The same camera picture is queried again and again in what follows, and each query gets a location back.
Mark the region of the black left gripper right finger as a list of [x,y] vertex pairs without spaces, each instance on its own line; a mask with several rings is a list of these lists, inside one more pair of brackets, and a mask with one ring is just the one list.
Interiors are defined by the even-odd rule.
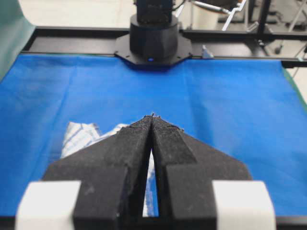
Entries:
[[245,164],[159,117],[152,119],[159,216],[173,230],[215,230],[213,180],[252,180]]

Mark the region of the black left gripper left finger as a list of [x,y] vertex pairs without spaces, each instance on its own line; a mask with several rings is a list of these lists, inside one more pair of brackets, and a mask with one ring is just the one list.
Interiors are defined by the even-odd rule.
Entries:
[[150,115],[49,165],[44,181],[81,182],[77,230],[119,230],[142,217],[151,152]]

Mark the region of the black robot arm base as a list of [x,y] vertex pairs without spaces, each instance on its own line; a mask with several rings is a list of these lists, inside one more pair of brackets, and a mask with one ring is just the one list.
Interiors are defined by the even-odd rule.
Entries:
[[174,0],[135,0],[127,35],[116,39],[115,55],[139,66],[172,66],[192,56],[191,41],[179,33]]

